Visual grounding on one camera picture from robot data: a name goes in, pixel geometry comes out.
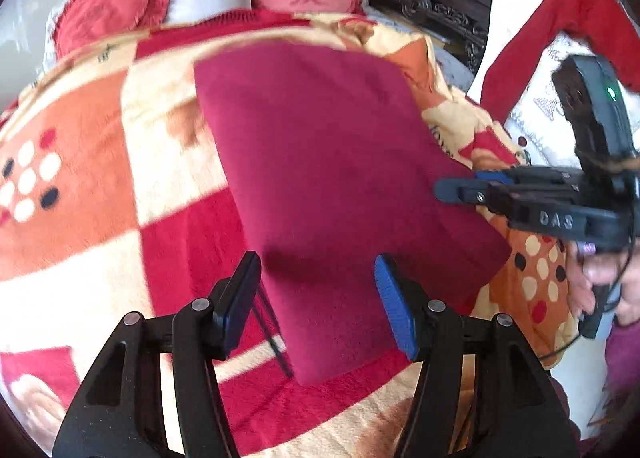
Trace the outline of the person's right hand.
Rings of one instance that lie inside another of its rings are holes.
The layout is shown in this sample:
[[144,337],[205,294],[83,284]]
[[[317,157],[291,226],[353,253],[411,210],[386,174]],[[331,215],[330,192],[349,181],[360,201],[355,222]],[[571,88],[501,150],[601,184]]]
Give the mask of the person's right hand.
[[604,253],[580,257],[575,242],[567,246],[567,304],[576,317],[592,314],[596,307],[593,289],[620,282],[620,303],[616,308],[617,323],[622,327],[639,320],[639,244],[628,259],[627,253]]

